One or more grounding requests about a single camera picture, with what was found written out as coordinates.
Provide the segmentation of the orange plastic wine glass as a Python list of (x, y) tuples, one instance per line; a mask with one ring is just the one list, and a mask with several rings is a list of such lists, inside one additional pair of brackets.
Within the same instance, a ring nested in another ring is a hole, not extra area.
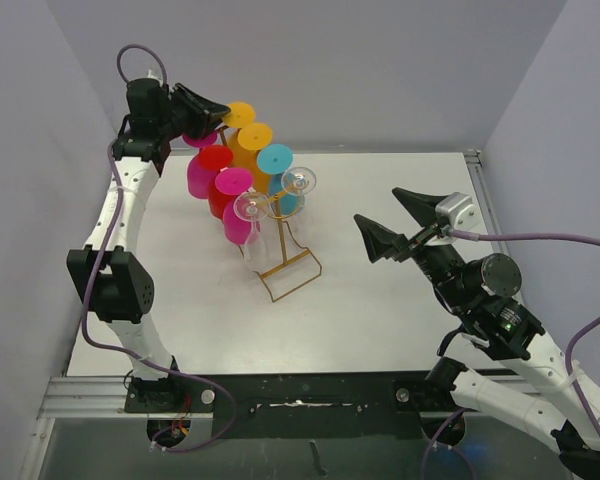
[(238, 144), (249, 153), (247, 166), (254, 176), (254, 189), (261, 193), (268, 191), (271, 175), (264, 173), (257, 164), (261, 150), (273, 140), (273, 130), (266, 123), (254, 122), (242, 128), (238, 134)]
[(224, 124), (232, 129), (228, 137), (227, 146), (233, 154), (232, 165), (234, 167), (248, 168), (254, 158), (255, 152), (244, 149), (238, 141), (238, 135), (244, 127), (255, 121), (254, 108), (245, 102), (237, 101), (229, 104), (230, 113), (223, 118)]

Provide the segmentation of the red plastic wine glass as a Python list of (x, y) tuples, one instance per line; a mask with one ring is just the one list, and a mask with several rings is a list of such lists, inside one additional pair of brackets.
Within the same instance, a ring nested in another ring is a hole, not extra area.
[(222, 219), (224, 209), (231, 197), (218, 190), (215, 180), (220, 172), (232, 163), (233, 152), (223, 145), (211, 145), (200, 151), (198, 160), (201, 168), (211, 173), (207, 195), (210, 212), (214, 217)]

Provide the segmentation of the pink plastic wine glass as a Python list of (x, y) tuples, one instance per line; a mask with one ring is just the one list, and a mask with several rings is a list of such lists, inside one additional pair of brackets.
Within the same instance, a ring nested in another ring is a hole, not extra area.
[(222, 170), (215, 179), (215, 187), (227, 198), (222, 210), (222, 224), (225, 237), (235, 245), (248, 243), (252, 230), (252, 220), (244, 212), (248, 199), (245, 194), (253, 193), (254, 177), (243, 167), (230, 167)]
[(217, 175), (216, 171), (204, 168), (200, 164), (199, 155), (205, 147), (213, 145), (217, 141), (218, 134), (211, 133), (203, 139), (193, 139), (183, 134), (183, 141), (190, 147), (197, 148), (198, 153), (192, 158), (187, 167), (187, 188), (191, 196), (197, 199), (207, 199), (211, 183)]

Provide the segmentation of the teal plastic wine glass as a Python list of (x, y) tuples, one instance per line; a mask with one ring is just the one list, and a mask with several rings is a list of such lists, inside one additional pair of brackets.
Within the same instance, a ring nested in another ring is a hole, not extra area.
[[(262, 194), (271, 197), (280, 193), (282, 197), (284, 196), (281, 188), (281, 176), (285, 171), (292, 168), (292, 163), (293, 152), (286, 145), (271, 144), (260, 151), (257, 164), (264, 173), (271, 175), (268, 191)], [(280, 199), (277, 203), (271, 203), (272, 212), (278, 216), (282, 216)]]

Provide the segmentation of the clear wine glass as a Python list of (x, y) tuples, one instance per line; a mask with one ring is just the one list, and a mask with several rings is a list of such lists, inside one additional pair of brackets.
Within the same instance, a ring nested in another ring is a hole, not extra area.
[(307, 167), (292, 167), (281, 176), (284, 196), (280, 199), (281, 215), (289, 223), (294, 234), (302, 233), (307, 227), (307, 196), (315, 189), (317, 177)]
[(256, 191), (244, 192), (235, 200), (234, 213), (249, 224), (249, 233), (241, 245), (244, 262), (251, 271), (260, 273), (265, 270), (268, 261), (261, 223), (272, 214), (269, 199)]

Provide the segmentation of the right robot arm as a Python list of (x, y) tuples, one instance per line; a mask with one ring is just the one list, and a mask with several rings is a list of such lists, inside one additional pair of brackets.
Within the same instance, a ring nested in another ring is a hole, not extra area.
[(402, 188), (392, 193), (421, 229), (407, 237), (355, 215), (369, 260), (413, 261), (441, 305), (459, 319), (458, 334), (537, 392), (512, 390), (441, 355), (427, 376), (428, 402), (489, 415), (546, 445), (577, 477), (600, 479), (600, 386), (575, 361), (575, 345), (561, 349), (516, 300), (522, 274), (511, 257), (492, 253), (466, 261), (454, 248), (456, 239), (486, 238), (474, 230), (478, 213), (472, 198)]

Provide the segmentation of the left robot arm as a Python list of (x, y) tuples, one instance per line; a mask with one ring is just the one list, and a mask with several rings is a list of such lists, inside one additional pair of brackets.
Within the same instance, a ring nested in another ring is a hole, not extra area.
[(111, 180), (99, 218), (83, 247), (68, 252), (66, 265), (82, 301), (85, 341), (107, 347), (89, 335), (87, 320), (95, 315), (115, 333), (114, 351), (131, 361), (135, 397), (170, 411), (182, 402), (184, 387), (151, 317), (155, 284), (135, 255), (138, 236), (171, 141), (208, 137), (230, 109), (155, 78), (127, 82), (126, 101), (128, 112), (108, 148)]

